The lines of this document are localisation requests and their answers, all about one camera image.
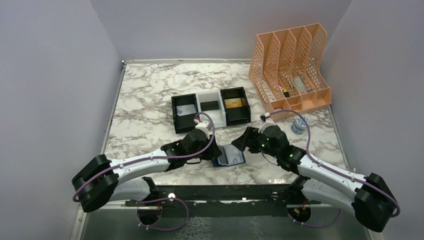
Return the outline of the orange plastic file organizer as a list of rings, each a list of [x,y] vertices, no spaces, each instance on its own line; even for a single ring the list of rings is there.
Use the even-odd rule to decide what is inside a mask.
[[[257,34],[248,76],[273,120],[325,109],[332,103],[332,90],[320,72],[327,37],[320,23]],[[299,93],[295,76],[301,77],[307,93]]]

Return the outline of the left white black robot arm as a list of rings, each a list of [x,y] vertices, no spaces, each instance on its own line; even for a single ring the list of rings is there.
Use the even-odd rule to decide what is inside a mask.
[[[71,180],[74,202],[86,213],[118,200],[143,201],[153,195],[146,175],[183,167],[189,160],[212,161],[222,155],[215,136],[193,129],[183,139],[167,143],[151,153],[124,159],[100,154],[91,159]]]

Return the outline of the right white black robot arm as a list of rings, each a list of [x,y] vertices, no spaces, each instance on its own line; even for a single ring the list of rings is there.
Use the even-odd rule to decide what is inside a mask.
[[[365,176],[328,164],[290,144],[277,125],[263,130],[249,126],[232,145],[241,152],[248,150],[275,158],[279,167],[303,179],[300,190],[306,200],[351,213],[371,231],[381,233],[398,212],[398,202],[380,175]]]

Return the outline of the black white three-compartment tray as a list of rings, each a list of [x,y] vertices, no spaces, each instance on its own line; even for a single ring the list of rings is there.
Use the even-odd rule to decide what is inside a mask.
[[[209,115],[216,128],[251,122],[251,107],[243,87],[172,96],[171,109],[176,134],[193,130],[199,112]]]

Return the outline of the navy blue card holder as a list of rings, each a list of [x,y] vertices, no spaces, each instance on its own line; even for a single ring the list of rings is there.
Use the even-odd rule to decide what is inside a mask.
[[[244,153],[232,144],[219,145],[222,155],[212,161],[214,168],[232,167],[246,163]]]

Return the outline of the silver credit card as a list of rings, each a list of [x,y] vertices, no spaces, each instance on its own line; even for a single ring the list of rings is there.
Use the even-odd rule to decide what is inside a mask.
[[[176,106],[176,114],[179,117],[196,114],[197,110],[194,104]]]

